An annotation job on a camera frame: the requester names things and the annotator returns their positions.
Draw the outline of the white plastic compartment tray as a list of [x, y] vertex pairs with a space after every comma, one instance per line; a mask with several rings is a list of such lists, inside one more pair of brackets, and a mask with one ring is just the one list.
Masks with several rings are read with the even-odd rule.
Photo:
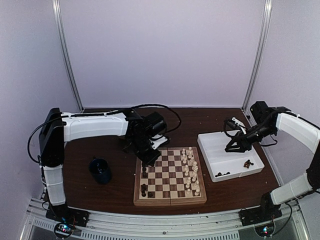
[[[244, 153], [225, 152], [226, 145], [231, 138], [222, 132], [201, 133], [197, 143], [203, 155], [211, 181], [214, 183], [234, 178], [241, 178], [260, 173], [265, 167], [254, 148]], [[250, 160], [254, 165], [245, 168], [244, 163]]]

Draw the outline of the wooden chess board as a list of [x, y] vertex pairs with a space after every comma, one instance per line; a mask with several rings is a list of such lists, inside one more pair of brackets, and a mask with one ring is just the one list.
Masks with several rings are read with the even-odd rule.
[[[154, 166], [146, 166], [147, 178], [142, 178], [142, 161], [136, 161], [133, 204], [135, 206], [185, 206], [207, 202], [207, 194], [197, 147], [192, 146], [199, 163], [200, 197], [185, 197], [181, 164], [181, 151], [188, 147], [160, 149], [160, 157]], [[142, 197], [142, 185], [147, 185], [146, 196]]]

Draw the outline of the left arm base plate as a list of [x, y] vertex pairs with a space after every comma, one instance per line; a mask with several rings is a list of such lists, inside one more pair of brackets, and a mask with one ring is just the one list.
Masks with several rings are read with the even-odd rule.
[[89, 220], [89, 212], [69, 208], [65, 206], [50, 206], [46, 211], [45, 217], [57, 222], [68, 223], [77, 227], [86, 227]]

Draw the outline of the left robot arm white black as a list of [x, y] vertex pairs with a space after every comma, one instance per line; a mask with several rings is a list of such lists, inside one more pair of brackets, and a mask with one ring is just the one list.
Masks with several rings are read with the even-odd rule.
[[164, 117], [156, 111], [142, 116], [134, 108], [92, 113], [61, 112], [59, 108], [52, 108], [44, 123], [29, 136], [32, 139], [35, 133], [39, 133], [38, 156], [32, 156], [30, 139], [26, 150], [29, 158], [42, 170], [53, 215], [61, 222], [72, 218], [63, 178], [66, 144], [103, 137], [124, 138], [143, 164], [153, 166], [161, 154], [159, 147], [169, 140], [164, 135], [165, 130]]

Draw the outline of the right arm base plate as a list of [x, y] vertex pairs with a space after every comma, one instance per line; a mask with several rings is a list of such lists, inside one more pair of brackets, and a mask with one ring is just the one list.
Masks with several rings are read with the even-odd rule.
[[263, 213], [261, 207], [254, 207], [250, 209], [243, 208], [239, 211], [239, 218], [242, 226], [255, 225], [267, 221], [271, 221], [282, 216], [280, 209], [271, 210]]

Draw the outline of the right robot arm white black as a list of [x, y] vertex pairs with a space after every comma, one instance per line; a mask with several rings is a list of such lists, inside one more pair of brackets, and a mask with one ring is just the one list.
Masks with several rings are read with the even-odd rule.
[[227, 153], [245, 153], [255, 143], [261, 143], [265, 137], [280, 135], [282, 143], [274, 159], [283, 159], [283, 166], [289, 166], [298, 160], [310, 160], [303, 164], [305, 171], [294, 170], [293, 179], [266, 193], [256, 210], [259, 220], [268, 220], [281, 206], [293, 199], [300, 199], [320, 191], [320, 128], [284, 106], [270, 107], [265, 101], [257, 101], [250, 107], [255, 125], [245, 127], [237, 118], [224, 120], [223, 128], [236, 133], [227, 134], [230, 138], [225, 147]]

